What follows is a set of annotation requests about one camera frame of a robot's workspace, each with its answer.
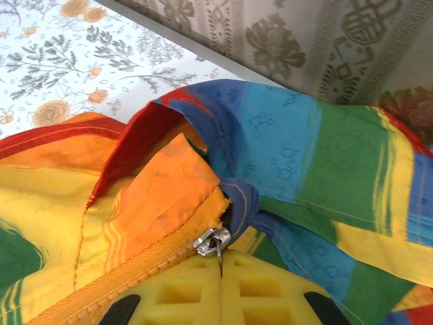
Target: zipper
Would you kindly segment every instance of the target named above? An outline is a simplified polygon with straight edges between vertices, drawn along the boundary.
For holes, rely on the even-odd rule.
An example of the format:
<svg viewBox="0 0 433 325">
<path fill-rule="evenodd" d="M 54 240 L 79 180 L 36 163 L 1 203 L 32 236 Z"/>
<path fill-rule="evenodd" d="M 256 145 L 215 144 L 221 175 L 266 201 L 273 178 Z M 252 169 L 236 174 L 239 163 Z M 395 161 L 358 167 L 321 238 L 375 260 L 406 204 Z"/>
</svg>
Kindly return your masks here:
<svg viewBox="0 0 433 325">
<path fill-rule="evenodd" d="M 197 253 L 215 253 L 217 242 L 220 248 L 227 247 L 230 233 L 221 227 L 220 217 L 228 205 L 229 200 L 216 187 L 180 228 L 51 306 L 28 325 L 98 324 L 120 293 Z"/>
<path fill-rule="evenodd" d="M 216 253 L 218 259 L 220 277 L 223 277 L 223 249 L 230 244 L 231 234 L 225 227 L 208 229 L 194 243 L 193 246 L 201 256 L 209 256 Z"/>
</svg>

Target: black plastic piece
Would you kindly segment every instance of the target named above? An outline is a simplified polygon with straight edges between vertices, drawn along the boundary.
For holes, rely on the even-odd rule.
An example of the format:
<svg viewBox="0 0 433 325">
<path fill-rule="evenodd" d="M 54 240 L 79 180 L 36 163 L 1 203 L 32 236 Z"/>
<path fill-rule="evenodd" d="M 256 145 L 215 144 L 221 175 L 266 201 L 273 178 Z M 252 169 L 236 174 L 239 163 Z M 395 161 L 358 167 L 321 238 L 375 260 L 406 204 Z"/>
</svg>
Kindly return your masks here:
<svg viewBox="0 0 433 325">
<path fill-rule="evenodd" d="M 99 325 L 128 325 L 140 300 L 139 295 L 129 295 L 116 301 L 103 316 Z"/>
<path fill-rule="evenodd" d="M 350 325 L 346 316 L 338 309 L 331 298 L 325 297 L 318 292 L 307 292 L 304 297 L 323 325 Z"/>
</svg>

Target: yellow foam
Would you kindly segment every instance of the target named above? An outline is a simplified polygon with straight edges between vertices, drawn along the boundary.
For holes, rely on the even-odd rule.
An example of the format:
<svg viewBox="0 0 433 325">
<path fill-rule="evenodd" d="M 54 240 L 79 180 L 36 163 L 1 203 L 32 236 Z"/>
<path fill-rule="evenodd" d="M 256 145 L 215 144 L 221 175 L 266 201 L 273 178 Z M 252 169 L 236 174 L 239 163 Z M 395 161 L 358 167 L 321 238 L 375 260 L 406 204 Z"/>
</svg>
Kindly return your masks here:
<svg viewBox="0 0 433 325">
<path fill-rule="evenodd" d="M 320 286 L 250 255 L 195 256 L 124 292 L 141 300 L 129 325 L 321 324 L 304 293 Z"/>
</svg>

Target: metal zipper slider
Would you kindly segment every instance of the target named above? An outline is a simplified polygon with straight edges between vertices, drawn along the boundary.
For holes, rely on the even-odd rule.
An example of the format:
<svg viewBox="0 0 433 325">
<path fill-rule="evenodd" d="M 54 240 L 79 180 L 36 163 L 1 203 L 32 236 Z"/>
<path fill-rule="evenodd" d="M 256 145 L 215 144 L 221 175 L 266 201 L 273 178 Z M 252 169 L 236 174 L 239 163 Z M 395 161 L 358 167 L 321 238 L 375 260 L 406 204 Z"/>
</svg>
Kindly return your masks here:
<svg viewBox="0 0 433 325">
<path fill-rule="evenodd" d="M 221 276 L 223 276 L 223 249 L 229 246 L 231 234 L 226 228 L 207 229 L 194 243 L 193 246 L 201 256 L 209 256 L 216 253 Z"/>
</svg>

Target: multicolored jacket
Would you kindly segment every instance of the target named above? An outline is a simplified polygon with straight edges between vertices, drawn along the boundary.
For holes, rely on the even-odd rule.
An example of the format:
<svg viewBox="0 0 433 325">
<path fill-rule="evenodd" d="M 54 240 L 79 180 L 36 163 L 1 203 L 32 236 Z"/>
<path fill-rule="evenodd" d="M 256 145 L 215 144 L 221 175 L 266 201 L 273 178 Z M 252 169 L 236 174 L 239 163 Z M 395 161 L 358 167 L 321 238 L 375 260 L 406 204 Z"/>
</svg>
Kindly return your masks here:
<svg viewBox="0 0 433 325">
<path fill-rule="evenodd" d="M 433 320 L 427 147 L 377 107 L 219 80 L 0 141 L 0 323 L 97 324 L 227 214 L 352 324 Z"/>
</svg>

